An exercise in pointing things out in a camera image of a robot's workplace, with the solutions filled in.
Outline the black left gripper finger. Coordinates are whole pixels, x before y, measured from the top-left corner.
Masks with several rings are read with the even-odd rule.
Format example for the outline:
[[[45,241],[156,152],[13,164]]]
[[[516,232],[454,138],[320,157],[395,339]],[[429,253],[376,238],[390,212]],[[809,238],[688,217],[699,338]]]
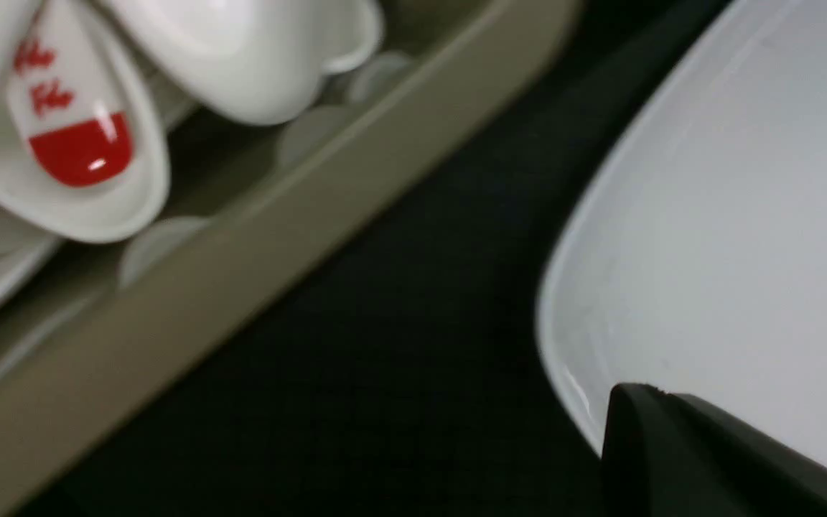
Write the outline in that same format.
[[[687,393],[614,386],[601,464],[607,516],[827,516],[827,467]]]

